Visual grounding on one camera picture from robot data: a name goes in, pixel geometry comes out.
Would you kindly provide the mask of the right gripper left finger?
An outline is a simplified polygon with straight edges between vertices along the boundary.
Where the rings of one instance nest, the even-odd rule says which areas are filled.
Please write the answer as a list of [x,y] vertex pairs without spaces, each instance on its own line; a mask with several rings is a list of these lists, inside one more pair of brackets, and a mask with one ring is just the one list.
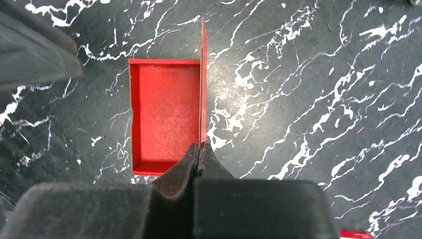
[[3,239],[190,239],[199,147],[147,184],[40,183],[18,201]]

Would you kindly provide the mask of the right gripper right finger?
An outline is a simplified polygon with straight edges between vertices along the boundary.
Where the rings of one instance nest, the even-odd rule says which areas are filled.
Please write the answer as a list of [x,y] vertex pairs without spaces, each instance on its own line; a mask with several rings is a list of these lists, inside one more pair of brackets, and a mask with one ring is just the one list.
[[200,147],[193,183],[196,239],[337,239],[328,199],[306,180],[236,179]]

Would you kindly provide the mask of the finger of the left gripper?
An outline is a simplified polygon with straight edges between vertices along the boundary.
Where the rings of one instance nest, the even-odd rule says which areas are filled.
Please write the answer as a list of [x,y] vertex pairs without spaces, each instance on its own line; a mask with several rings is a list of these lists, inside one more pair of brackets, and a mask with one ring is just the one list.
[[84,75],[78,47],[67,34],[12,0],[0,2],[0,88]]

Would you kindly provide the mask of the red paper box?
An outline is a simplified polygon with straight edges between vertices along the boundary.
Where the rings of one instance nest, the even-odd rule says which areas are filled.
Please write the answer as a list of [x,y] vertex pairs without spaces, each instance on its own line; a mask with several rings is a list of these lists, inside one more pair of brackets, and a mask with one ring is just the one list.
[[202,25],[198,60],[129,59],[134,175],[162,175],[206,140],[207,49]]

